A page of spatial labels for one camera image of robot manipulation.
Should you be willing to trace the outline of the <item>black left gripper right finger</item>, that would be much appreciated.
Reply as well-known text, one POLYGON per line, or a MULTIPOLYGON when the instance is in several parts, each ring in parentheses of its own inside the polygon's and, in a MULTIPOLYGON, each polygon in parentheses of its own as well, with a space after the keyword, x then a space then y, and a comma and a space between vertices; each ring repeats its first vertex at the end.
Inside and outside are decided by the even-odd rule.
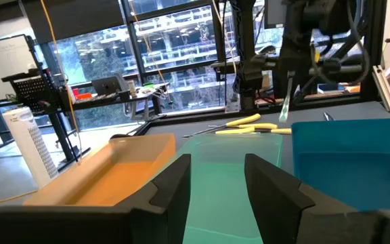
POLYGON ((390 243, 390 209, 359 211, 255 154, 244 174, 264 243, 390 243))

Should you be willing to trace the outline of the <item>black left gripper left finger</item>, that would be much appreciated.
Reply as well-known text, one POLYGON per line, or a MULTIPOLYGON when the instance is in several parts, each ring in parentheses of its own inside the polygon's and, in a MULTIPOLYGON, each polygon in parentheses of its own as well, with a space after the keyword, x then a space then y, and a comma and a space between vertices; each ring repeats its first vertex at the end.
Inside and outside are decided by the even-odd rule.
POLYGON ((0 243, 182 243, 190 192, 183 154, 114 207, 0 207, 0 243))

